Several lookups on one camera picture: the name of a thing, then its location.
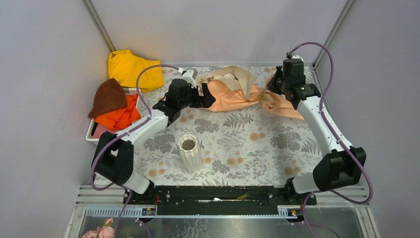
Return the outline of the pink artificial flowers at bottom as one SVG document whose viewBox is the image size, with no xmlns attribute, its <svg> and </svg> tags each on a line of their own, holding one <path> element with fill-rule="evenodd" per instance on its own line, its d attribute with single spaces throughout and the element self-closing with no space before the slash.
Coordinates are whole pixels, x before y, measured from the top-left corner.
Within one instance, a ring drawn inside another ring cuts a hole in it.
<svg viewBox="0 0 420 238">
<path fill-rule="evenodd" d="M 114 228 L 111 226 L 113 218 L 108 218 L 103 226 L 98 226 L 96 230 L 90 230 L 82 235 L 82 238 L 113 238 Z"/>
</svg>

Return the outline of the orange cloth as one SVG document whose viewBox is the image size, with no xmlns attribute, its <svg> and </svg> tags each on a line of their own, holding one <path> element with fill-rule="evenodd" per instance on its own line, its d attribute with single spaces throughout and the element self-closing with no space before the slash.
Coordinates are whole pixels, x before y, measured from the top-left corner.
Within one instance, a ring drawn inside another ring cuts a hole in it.
<svg viewBox="0 0 420 238">
<path fill-rule="evenodd" d="M 127 107 L 98 116 L 94 121 L 111 131 L 126 129 L 141 118 L 136 108 L 138 95 L 126 95 L 126 101 Z"/>
</svg>

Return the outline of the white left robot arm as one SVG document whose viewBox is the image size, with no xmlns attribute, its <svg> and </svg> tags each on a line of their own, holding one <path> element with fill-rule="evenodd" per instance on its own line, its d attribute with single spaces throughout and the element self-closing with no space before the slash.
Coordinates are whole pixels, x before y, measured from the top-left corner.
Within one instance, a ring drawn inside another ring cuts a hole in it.
<svg viewBox="0 0 420 238">
<path fill-rule="evenodd" d="M 91 164 L 90 184 L 94 190 L 102 191 L 107 187 L 97 187 L 94 175 L 99 174 L 115 184 L 134 192 L 139 202 L 152 201 L 154 191 L 152 182 L 134 170 L 134 149 L 153 137 L 157 132 L 169 127 L 186 108 L 209 108 L 215 102 L 208 85 L 193 86 L 185 79 L 174 79 L 164 98 L 151 109 L 149 115 L 133 123 L 118 133 L 105 132 L 101 135 Z"/>
</svg>

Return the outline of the flower bouquet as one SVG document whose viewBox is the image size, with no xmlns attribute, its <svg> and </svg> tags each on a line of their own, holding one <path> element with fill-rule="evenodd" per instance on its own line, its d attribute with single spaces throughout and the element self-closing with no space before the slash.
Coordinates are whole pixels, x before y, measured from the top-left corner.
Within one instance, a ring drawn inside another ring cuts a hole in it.
<svg viewBox="0 0 420 238">
<path fill-rule="evenodd" d="M 304 118 L 292 104 L 282 96 L 260 89 L 255 85 L 255 77 L 238 66 L 227 66 L 196 79 L 200 95 L 207 86 L 215 102 L 208 108 L 212 112 L 225 112 L 259 105 L 269 113 L 292 119 Z"/>
</svg>

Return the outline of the brown cloth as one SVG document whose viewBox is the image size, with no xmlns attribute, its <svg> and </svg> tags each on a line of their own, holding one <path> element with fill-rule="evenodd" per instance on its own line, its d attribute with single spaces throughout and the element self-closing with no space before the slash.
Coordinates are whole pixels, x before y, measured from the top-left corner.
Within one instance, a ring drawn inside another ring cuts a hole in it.
<svg viewBox="0 0 420 238">
<path fill-rule="evenodd" d="M 97 89 L 88 118 L 93 119 L 125 108 L 127 104 L 123 88 L 114 78 L 111 78 L 103 82 Z"/>
</svg>

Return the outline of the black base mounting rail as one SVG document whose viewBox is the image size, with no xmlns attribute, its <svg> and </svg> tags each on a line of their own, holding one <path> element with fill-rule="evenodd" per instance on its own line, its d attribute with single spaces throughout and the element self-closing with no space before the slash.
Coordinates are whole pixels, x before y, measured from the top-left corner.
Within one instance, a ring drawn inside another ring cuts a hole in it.
<svg viewBox="0 0 420 238">
<path fill-rule="evenodd" d="M 306 196 L 275 186 L 151 185 L 143 194 L 126 190 L 123 202 L 152 205 L 158 215 L 277 215 L 278 206 L 317 204 Z"/>
</svg>

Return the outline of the pink cloth in basket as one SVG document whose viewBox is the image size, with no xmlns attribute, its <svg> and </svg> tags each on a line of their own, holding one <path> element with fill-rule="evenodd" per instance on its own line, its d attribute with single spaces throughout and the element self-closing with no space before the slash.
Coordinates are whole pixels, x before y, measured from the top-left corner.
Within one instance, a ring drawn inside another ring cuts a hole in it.
<svg viewBox="0 0 420 238">
<path fill-rule="evenodd" d="M 98 123 L 94 123 L 94 127 L 93 127 L 93 132 L 91 133 L 91 138 L 92 139 L 99 139 L 101 137 L 102 134 L 104 134 L 105 132 L 110 132 L 110 133 L 117 133 L 118 130 L 109 130 L 106 127 L 98 124 Z"/>
</svg>

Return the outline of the yellow cloth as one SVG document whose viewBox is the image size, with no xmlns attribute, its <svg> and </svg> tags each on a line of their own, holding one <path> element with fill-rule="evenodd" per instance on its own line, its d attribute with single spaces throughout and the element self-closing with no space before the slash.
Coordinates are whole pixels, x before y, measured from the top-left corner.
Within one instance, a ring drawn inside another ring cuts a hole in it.
<svg viewBox="0 0 420 238">
<path fill-rule="evenodd" d="M 130 50 L 113 51 L 109 54 L 108 78 L 115 79 L 122 87 L 136 88 L 150 92 L 164 85 L 161 67 L 154 67 L 138 75 L 147 67 L 160 64 L 159 60 L 149 60 L 134 55 Z"/>
</svg>

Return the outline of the white ribbed vase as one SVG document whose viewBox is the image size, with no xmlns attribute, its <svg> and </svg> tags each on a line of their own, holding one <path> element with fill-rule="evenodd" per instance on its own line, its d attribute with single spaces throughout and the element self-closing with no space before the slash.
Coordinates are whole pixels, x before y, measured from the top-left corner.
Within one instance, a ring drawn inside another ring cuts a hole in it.
<svg viewBox="0 0 420 238">
<path fill-rule="evenodd" d="M 198 138 L 193 134 L 183 135 L 178 142 L 179 156 L 189 173 L 196 173 L 203 167 Z"/>
</svg>

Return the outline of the floral patterned table mat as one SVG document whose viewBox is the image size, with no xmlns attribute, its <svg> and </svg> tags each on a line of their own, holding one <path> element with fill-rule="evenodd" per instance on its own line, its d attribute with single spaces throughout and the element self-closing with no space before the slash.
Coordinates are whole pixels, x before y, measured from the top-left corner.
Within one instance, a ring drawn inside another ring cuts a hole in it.
<svg viewBox="0 0 420 238">
<path fill-rule="evenodd" d="M 203 167 L 186 170 L 179 139 L 197 137 Z M 228 112 L 185 108 L 179 119 L 134 150 L 134 171 L 156 185 L 284 185 L 322 159 L 309 126 L 261 105 Z"/>
</svg>

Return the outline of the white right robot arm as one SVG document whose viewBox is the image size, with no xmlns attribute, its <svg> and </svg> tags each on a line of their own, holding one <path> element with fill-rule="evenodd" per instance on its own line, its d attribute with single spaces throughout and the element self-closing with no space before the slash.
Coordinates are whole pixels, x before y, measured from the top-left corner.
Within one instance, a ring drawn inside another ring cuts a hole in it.
<svg viewBox="0 0 420 238">
<path fill-rule="evenodd" d="M 284 198 L 297 204 L 304 193 L 328 191 L 360 181 L 366 161 L 362 147 L 355 148 L 333 122 L 321 102 L 321 93 L 314 84 L 306 83 L 304 63 L 301 59 L 286 59 L 268 83 L 271 92 L 284 95 L 293 108 L 304 118 L 320 147 L 321 161 L 311 173 L 289 179 Z"/>
</svg>

